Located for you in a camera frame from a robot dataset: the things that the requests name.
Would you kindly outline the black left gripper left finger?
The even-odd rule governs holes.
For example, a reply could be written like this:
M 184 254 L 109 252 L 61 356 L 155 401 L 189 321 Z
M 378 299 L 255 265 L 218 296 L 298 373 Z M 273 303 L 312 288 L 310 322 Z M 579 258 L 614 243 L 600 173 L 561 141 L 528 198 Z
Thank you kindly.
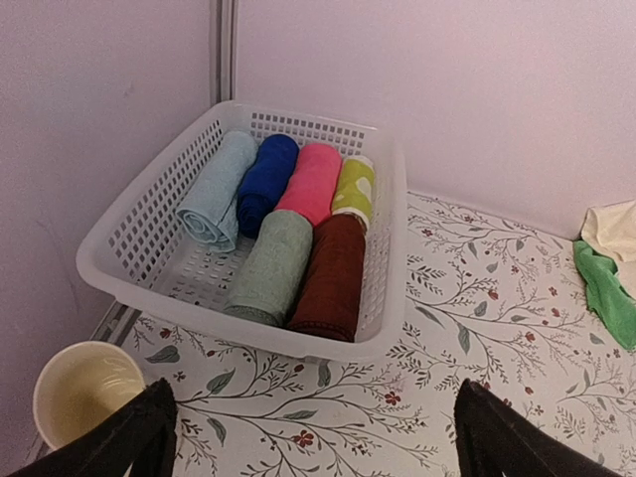
M 165 379 L 86 435 L 16 471 L 16 476 L 171 476 L 178 408 Z

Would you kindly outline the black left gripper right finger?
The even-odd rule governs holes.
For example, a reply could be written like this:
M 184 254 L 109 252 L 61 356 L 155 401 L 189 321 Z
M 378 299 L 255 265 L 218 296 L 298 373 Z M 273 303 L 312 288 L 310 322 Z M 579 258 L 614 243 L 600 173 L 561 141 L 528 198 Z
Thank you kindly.
M 613 476 L 551 438 L 482 387 L 464 380 L 454 404 L 462 476 Z

